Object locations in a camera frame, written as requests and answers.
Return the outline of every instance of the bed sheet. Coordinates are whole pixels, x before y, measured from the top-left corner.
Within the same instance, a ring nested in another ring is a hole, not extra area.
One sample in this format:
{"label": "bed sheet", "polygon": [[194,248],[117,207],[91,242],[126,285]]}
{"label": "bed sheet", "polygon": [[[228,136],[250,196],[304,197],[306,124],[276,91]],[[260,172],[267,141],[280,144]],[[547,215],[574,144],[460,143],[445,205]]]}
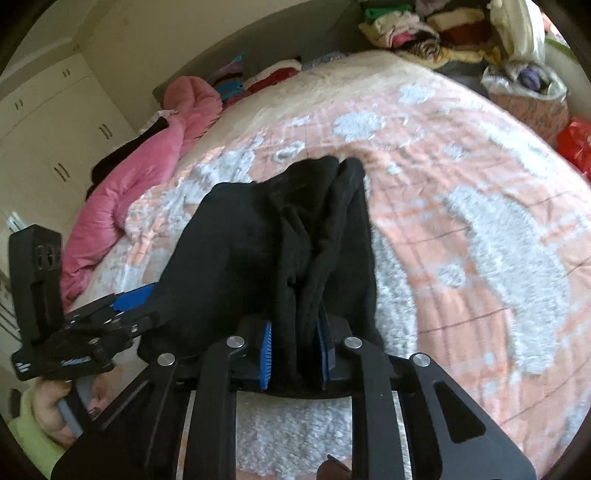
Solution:
{"label": "bed sheet", "polygon": [[[333,62],[229,109],[132,205],[77,305],[157,281],[214,184],[324,155],[365,166],[387,351],[431,355],[542,477],[591,405],[589,186],[506,112],[392,54]],[[350,435],[347,399],[239,396],[246,478],[312,473],[328,453],[350,456]]]}

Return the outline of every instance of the metal screw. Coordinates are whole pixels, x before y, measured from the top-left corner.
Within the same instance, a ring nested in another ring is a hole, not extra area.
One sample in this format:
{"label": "metal screw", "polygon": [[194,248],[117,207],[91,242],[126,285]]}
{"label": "metal screw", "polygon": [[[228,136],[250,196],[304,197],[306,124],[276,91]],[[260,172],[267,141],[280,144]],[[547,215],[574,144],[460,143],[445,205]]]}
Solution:
{"label": "metal screw", "polygon": [[226,340],[226,345],[228,345],[228,347],[230,348],[240,348],[241,346],[244,346],[245,343],[246,341],[244,340],[244,338],[242,338],[239,335],[228,337],[228,339]]}
{"label": "metal screw", "polygon": [[424,353],[417,353],[413,357],[413,362],[415,362],[415,364],[417,364],[420,367],[428,367],[431,364],[431,359],[428,355],[425,355]]}
{"label": "metal screw", "polygon": [[171,353],[162,353],[158,357],[158,365],[161,367],[170,367],[170,365],[172,365],[175,361],[176,358]]}
{"label": "metal screw", "polygon": [[345,339],[345,347],[357,349],[357,348],[361,348],[362,345],[363,345],[363,342],[361,341],[361,338],[347,337]]}

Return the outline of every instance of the wardrobe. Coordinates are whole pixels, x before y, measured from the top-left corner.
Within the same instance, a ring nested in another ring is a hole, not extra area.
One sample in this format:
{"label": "wardrobe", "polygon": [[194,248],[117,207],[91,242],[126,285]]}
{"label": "wardrobe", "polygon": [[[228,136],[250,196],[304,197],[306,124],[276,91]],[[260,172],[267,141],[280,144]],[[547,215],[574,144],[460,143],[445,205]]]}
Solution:
{"label": "wardrobe", "polygon": [[0,101],[0,270],[8,237],[38,223],[67,239],[90,171],[134,137],[82,54],[35,75]]}

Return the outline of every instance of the red plastic bag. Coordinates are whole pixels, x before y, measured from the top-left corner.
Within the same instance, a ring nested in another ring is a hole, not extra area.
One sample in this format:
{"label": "red plastic bag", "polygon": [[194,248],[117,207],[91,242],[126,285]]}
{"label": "red plastic bag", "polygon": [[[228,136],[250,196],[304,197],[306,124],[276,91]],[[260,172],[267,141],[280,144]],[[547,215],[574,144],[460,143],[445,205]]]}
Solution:
{"label": "red plastic bag", "polygon": [[591,124],[578,118],[556,138],[560,155],[577,167],[591,181]]}

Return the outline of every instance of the black garment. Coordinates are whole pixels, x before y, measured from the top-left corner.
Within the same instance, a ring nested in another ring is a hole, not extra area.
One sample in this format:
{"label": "black garment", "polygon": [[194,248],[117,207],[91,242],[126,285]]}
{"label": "black garment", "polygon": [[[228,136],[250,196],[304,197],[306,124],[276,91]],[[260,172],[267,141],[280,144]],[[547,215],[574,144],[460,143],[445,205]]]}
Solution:
{"label": "black garment", "polygon": [[110,153],[100,162],[98,162],[94,168],[92,168],[92,173],[90,175],[92,178],[92,185],[88,189],[88,192],[86,192],[86,200],[88,200],[90,195],[92,195],[92,192],[95,191],[95,188],[97,188],[99,184],[107,178],[109,173],[111,173],[117,165],[119,165],[133,152],[135,152],[147,139],[153,137],[162,130],[166,130],[167,128],[168,121],[163,116],[161,116],[158,118],[158,120],[156,120],[154,125],[148,128],[140,136],[130,140],[125,145],[119,147],[113,153]]}
{"label": "black garment", "polygon": [[272,322],[272,383],[305,376],[320,301],[353,334],[382,345],[361,162],[303,160],[263,183],[218,184],[184,230],[154,297],[179,314],[142,337],[146,361],[198,355],[263,313]]}

